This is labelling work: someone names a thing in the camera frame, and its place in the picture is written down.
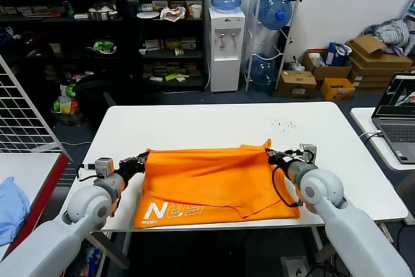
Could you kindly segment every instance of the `laptop screen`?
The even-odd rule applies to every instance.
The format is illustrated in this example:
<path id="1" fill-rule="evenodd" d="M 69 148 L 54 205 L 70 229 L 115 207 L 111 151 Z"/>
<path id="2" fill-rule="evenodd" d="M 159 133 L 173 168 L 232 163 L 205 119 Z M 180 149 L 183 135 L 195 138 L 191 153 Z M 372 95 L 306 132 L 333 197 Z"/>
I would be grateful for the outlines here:
<path id="1" fill-rule="evenodd" d="M 372 117 L 415 118 L 415 74 L 395 74 Z"/>

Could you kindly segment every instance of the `white desk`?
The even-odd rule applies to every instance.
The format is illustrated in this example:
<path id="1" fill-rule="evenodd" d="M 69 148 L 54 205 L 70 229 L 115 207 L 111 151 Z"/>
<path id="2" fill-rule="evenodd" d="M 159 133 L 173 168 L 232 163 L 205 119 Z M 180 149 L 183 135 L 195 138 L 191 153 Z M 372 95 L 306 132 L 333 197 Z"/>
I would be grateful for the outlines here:
<path id="1" fill-rule="evenodd" d="M 356 121 L 363 132 L 375 132 L 378 129 L 372 122 L 374 107 L 352 108 L 351 116 Z M 393 171 L 406 171 L 407 177 L 396 186 L 396 191 L 402 196 L 415 185 L 415 165 L 403 165 L 396 158 L 392 149 L 383 138 L 373 137 L 370 143 L 378 152 L 382 160 Z"/>
<path id="2" fill-rule="evenodd" d="M 50 177 L 60 154 L 0 154 L 0 183 L 9 176 L 14 177 L 14 183 L 26 194 L 30 207 L 39 198 L 42 189 Z M 0 259 L 8 250 L 9 245 L 0 247 Z"/>
<path id="3" fill-rule="evenodd" d="M 299 143 L 317 145 L 316 164 L 338 175 L 349 199 L 373 220 L 392 221 L 407 216 L 408 211 L 402 200 L 332 102 L 114 106 L 107 111 L 84 163 L 93 163 L 97 158 L 106 156 L 113 158 L 117 167 L 120 160 L 136 156 L 146 148 L 226 148 L 242 144 L 262 145 L 268 138 L 272 139 L 272 148 L 276 150 L 298 148 Z M 80 171 L 81 177 L 90 174 L 91 171 Z M 137 231 L 134 215 L 142 182 L 143 175 L 140 174 L 131 179 L 115 217 L 108 218 L 102 231 Z M 93 180 L 75 180 L 62 212 L 66 211 L 68 200 L 76 190 L 92 183 Z M 301 213 L 299 219 L 164 226 L 146 231 L 323 224 L 319 216 L 305 207 L 302 207 Z"/>

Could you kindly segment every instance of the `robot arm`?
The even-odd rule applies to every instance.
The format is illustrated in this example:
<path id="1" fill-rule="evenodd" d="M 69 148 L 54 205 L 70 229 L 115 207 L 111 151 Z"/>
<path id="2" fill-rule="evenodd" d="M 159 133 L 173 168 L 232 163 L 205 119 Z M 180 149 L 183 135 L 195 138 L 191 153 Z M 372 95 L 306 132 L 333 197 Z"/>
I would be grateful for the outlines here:
<path id="1" fill-rule="evenodd" d="M 268 155 L 296 186 L 307 209 L 321 216 L 327 238 L 353 277 L 412 276 L 369 215 L 348 200 L 336 175 L 286 153 L 268 151 Z"/>
<path id="2" fill-rule="evenodd" d="M 84 238 L 102 228 L 108 216 L 117 209 L 128 181 L 136 173 L 144 173 L 146 156 L 141 154 L 125 159 L 118 170 L 111 170 L 108 175 L 96 179 L 93 186 L 79 189 L 71 197 L 66 213 L 41 224 L 0 262 L 0 276 L 61 275 L 77 256 Z"/>

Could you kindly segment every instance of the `wire grid panel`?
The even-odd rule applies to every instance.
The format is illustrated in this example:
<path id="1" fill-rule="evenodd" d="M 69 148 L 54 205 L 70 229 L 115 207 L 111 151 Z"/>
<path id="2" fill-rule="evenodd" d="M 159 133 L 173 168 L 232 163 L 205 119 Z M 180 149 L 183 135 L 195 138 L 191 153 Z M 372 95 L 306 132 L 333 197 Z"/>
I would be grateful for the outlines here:
<path id="1" fill-rule="evenodd" d="M 0 55 L 0 152 L 58 152 L 70 159 L 58 186 L 71 185 L 76 175 L 72 158 L 37 111 Z"/>

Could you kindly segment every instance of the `orange shirt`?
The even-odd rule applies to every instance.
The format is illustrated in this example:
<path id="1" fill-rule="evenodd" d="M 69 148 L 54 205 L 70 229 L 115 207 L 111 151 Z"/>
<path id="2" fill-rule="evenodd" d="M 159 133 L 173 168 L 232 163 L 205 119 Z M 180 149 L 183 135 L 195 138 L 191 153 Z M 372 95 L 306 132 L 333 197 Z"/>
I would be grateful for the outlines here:
<path id="1" fill-rule="evenodd" d="M 270 146 L 269 139 L 234 149 L 150 150 L 136 228 L 300 217 L 274 190 Z M 275 182 L 292 203 L 280 170 Z"/>

